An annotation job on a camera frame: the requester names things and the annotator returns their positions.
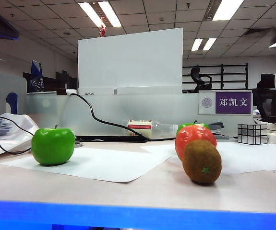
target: logo emblem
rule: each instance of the logo emblem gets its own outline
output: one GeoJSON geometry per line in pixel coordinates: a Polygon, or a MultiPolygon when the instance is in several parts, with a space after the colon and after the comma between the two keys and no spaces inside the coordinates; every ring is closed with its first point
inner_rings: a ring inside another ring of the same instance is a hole
{"type": "Polygon", "coordinates": [[[209,97],[206,97],[202,100],[202,106],[204,108],[209,108],[212,106],[212,104],[213,104],[213,101],[209,97]]]}

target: white desk surface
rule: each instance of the white desk surface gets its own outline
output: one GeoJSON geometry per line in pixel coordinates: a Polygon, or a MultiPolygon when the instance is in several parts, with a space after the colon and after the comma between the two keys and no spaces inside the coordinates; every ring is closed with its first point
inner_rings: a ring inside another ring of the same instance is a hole
{"type": "MultiPolygon", "coordinates": [[[[171,144],[90,143],[88,148],[143,151],[171,144]]],[[[30,156],[0,155],[0,162],[30,156]]],[[[112,183],[0,164],[0,200],[276,213],[276,171],[222,175],[211,186],[191,182],[181,162],[165,161],[130,183],[112,183]]]]}

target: purple name label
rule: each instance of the purple name label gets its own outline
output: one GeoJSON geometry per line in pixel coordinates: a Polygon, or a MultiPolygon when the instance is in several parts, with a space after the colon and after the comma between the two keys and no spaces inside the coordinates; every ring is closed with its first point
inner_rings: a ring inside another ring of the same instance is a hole
{"type": "Polygon", "coordinates": [[[251,92],[216,92],[216,114],[251,114],[251,92]]]}

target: drop ceiling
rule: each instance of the drop ceiling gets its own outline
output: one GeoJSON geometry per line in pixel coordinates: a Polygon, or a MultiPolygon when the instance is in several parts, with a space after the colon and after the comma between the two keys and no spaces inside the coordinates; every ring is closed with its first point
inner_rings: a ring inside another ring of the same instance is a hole
{"type": "MultiPolygon", "coordinates": [[[[99,29],[78,5],[85,1],[94,0],[0,0],[0,15],[21,35],[77,59],[77,40],[99,37],[99,29]]],[[[244,0],[231,20],[203,22],[209,2],[111,0],[122,27],[107,27],[105,35],[183,27],[184,59],[276,55],[276,48],[269,48],[276,31],[276,0],[244,0]],[[253,28],[270,30],[265,35],[244,35],[253,28]],[[210,37],[218,38],[210,50],[191,51],[196,38],[210,37]]]]}

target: red tomato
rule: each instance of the red tomato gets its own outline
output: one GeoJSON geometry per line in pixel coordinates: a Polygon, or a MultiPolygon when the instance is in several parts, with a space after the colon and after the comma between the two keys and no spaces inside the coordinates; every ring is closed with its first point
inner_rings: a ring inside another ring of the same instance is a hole
{"type": "Polygon", "coordinates": [[[213,133],[204,126],[192,125],[182,128],[175,139],[175,151],[182,161],[185,146],[193,140],[208,140],[216,147],[216,138],[213,133]]]}

